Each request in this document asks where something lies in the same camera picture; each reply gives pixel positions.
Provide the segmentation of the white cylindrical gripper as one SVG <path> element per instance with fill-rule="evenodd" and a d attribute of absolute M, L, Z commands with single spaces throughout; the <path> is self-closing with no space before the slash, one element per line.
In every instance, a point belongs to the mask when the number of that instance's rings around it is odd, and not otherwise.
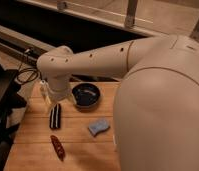
<path fill-rule="evenodd" d="M 75 103 L 75 98 L 73 97 L 70 81 L 68 78 L 50 78 L 47 81 L 47 90 L 52 104 L 56 104 L 65 99 L 71 103 Z"/>

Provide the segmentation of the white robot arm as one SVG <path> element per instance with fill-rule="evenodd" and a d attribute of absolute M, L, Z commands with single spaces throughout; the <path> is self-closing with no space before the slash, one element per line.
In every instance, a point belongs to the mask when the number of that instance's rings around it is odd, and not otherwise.
<path fill-rule="evenodd" d="M 121 80 L 113 107 L 121 171 L 199 171 L 199 42 L 148 37 L 38 58 L 49 97 L 70 95 L 73 74 Z"/>

